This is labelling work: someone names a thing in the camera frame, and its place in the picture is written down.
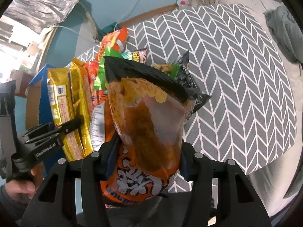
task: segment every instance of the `silver screw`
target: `silver screw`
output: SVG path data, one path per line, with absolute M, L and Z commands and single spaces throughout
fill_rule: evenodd
M 231 166 L 234 166 L 236 164 L 236 162 L 233 159 L 229 159 L 227 163 L 230 164 Z
M 60 165 L 64 164 L 65 162 L 66 162 L 66 159 L 64 159 L 64 158 L 61 158 L 58 160 L 58 164 L 60 164 Z
M 197 153 L 194 154 L 194 156 L 195 156 L 196 158 L 202 158 L 202 157 L 203 157 L 203 154 L 200 153 L 200 152 L 197 152 Z
M 100 154 L 97 151 L 91 153 L 91 157 L 93 157 L 93 158 L 97 158 L 97 157 L 99 157 L 99 155 Z

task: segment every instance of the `chevron patterned fabric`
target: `chevron patterned fabric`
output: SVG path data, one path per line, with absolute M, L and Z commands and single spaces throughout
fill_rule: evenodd
M 174 11 L 128 28 L 128 50 L 147 48 L 148 64 L 190 51 L 189 70 L 212 96 L 184 126 L 184 140 L 209 158 L 233 158 L 246 174 L 285 153 L 296 137 L 291 86 L 270 37 L 242 5 Z M 79 58 L 91 60 L 98 46 Z M 191 190 L 177 175 L 170 192 Z

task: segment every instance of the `dark sleeve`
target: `dark sleeve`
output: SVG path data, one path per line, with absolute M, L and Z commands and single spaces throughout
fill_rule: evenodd
M 26 204 L 12 200 L 6 193 L 4 185 L 0 187 L 0 203 L 14 220 L 21 219 L 27 207 Z

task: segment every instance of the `beige fabric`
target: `beige fabric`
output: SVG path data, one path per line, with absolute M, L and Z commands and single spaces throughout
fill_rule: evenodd
M 263 13 L 270 9 L 275 9 L 282 4 L 274 0 L 217 0 L 216 3 L 237 3 L 245 5 L 261 24 L 268 36 L 272 36 L 272 33 L 266 25 L 266 18 Z M 303 72 L 302 69 L 300 69 L 300 64 L 291 63 L 280 51 L 277 40 L 274 37 L 272 37 L 272 40 L 284 63 L 294 94 L 297 111 L 297 136 L 293 147 L 283 154 L 283 156 L 266 167 L 248 175 L 269 216 L 273 216 L 281 211 L 296 195 L 295 194 L 288 199 L 283 199 L 296 173 L 302 152 L 301 127 L 303 109 Z

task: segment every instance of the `gold foil package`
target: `gold foil package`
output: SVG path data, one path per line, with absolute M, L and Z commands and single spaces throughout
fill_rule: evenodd
M 48 69 L 48 97 L 54 124 L 61 125 L 75 117 L 69 88 L 68 69 Z M 63 139 L 63 151 L 68 161 L 84 158 L 78 130 L 74 130 Z
M 84 63 L 74 58 L 70 65 L 70 77 L 72 87 L 72 103 L 75 115 L 81 117 L 80 138 L 84 148 L 85 155 L 93 152 L 91 139 L 89 135 L 89 124 L 93 105 L 91 92 L 88 82 L 87 70 L 83 67 Z

